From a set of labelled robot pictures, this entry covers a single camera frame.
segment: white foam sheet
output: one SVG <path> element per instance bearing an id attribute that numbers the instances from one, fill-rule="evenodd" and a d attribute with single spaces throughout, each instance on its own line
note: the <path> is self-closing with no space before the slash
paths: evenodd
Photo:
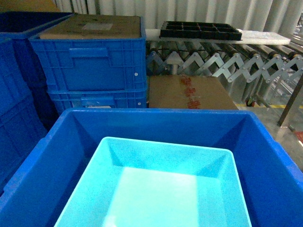
<path id="1" fill-rule="evenodd" d="M 242 40 L 212 40 L 212 39 L 185 39 L 185 38 L 168 38 L 160 36 L 160 29 L 146 29 L 146 40 L 148 41 L 200 41 L 207 43 L 225 43 L 225 44 L 256 44 L 256 45 L 287 45 L 290 39 L 285 38 L 275 32 L 258 32 L 240 30 L 242 32 Z"/>

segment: label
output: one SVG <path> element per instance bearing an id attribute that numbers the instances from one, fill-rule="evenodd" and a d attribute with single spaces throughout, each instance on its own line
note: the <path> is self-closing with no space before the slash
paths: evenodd
<path id="1" fill-rule="evenodd" d="M 107 23 L 87 23 L 83 26 L 83 30 L 110 30 L 113 24 Z"/>

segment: caster wheel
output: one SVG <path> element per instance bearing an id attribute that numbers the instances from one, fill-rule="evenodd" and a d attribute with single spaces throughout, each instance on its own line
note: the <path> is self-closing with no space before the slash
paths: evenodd
<path id="1" fill-rule="evenodd" d="M 254 107 L 255 106 L 255 101 L 247 100 L 246 101 L 246 106 L 248 106 L 248 107 Z"/>

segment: concrete floor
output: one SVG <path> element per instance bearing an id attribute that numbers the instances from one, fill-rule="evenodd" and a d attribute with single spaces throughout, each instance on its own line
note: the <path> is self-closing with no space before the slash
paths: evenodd
<path id="1" fill-rule="evenodd" d="M 289 128 L 280 128 L 277 125 L 283 108 L 264 107 L 238 107 L 240 110 L 253 112 L 264 124 L 272 137 L 279 142 L 291 159 L 303 172 L 303 146 L 299 143 L 297 136 Z M 296 131 L 303 131 L 303 111 L 298 111 L 291 124 Z"/>

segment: crate handle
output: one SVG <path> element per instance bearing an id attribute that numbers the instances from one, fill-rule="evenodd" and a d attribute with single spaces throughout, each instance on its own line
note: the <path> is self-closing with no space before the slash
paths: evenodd
<path id="1" fill-rule="evenodd" d="M 104 58 L 108 57 L 106 48 L 70 48 L 72 58 Z"/>
<path id="2" fill-rule="evenodd" d="M 113 97 L 82 97 L 82 106 L 110 106 L 115 107 Z"/>

